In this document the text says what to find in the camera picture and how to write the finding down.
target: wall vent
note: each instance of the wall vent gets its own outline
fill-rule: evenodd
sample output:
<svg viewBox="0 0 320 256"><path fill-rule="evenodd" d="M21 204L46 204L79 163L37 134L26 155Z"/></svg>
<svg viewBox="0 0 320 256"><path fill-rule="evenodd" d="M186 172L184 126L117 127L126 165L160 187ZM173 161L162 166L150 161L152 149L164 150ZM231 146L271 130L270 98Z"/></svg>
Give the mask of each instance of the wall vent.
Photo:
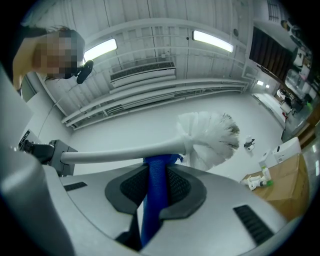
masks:
<svg viewBox="0 0 320 256"><path fill-rule="evenodd" d="M137 75L140 73L157 71L157 70L174 69L174 68L175 68L175 64L173 61L157 62L157 63L147 64L147 65L136 66L133 68L128 68L126 70L116 72L110 76L110 80L111 82L113 82L115 80L122 79L128 76Z"/></svg>

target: ceiling light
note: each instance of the ceiling light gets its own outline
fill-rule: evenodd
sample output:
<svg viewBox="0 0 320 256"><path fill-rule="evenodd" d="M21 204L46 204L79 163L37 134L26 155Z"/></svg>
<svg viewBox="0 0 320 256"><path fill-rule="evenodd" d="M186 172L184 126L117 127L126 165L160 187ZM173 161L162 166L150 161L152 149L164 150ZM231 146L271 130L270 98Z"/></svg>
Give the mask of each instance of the ceiling light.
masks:
<svg viewBox="0 0 320 256"><path fill-rule="evenodd" d="M115 49L117 49L116 40L110 39L108 41L98 44L97 46L91 48L90 50L87 50L84 53L84 58L86 61L93 60L94 58L99 57L100 55L106 54Z"/></svg>
<svg viewBox="0 0 320 256"><path fill-rule="evenodd" d="M204 43L208 43L213 46L220 47L230 53L234 51L234 46L226 41L223 41L213 35L209 35L197 30L194 30L192 33L192 39L196 41L201 41Z"/></svg>

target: toilet brush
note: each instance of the toilet brush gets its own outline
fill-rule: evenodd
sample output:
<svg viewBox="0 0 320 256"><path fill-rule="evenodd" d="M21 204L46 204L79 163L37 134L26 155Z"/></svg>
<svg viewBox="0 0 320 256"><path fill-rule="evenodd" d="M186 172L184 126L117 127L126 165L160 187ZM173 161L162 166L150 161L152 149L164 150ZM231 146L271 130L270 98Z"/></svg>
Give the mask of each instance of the toilet brush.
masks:
<svg viewBox="0 0 320 256"><path fill-rule="evenodd" d="M178 136L152 145L97 152L64 152L65 164L90 164L182 154L183 163L207 171L232 157L239 147L239 128L226 113L191 112L179 115Z"/></svg>

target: white bristles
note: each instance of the white bristles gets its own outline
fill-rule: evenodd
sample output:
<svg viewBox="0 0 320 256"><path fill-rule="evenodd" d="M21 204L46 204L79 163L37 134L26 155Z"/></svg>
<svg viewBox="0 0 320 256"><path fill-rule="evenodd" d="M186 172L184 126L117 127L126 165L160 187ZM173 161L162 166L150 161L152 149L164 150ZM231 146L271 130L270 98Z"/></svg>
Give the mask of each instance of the white bristles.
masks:
<svg viewBox="0 0 320 256"><path fill-rule="evenodd" d="M207 171L232 157L239 147L239 128L227 114L193 112L178 117L186 154L183 162Z"/></svg>

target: cardboard box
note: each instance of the cardboard box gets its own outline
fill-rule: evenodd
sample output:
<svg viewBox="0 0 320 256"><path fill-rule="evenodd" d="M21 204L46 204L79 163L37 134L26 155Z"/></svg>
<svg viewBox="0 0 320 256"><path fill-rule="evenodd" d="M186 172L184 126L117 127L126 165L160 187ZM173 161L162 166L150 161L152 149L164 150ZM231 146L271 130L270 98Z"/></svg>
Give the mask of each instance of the cardboard box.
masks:
<svg viewBox="0 0 320 256"><path fill-rule="evenodd" d="M269 171L273 185L257 187L252 192L274 206L288 221L303 215L309 203L309 181L303 155L296 154L270 167ZM259 175L263 176L262 171L247 174L243 179Z"/></svg>

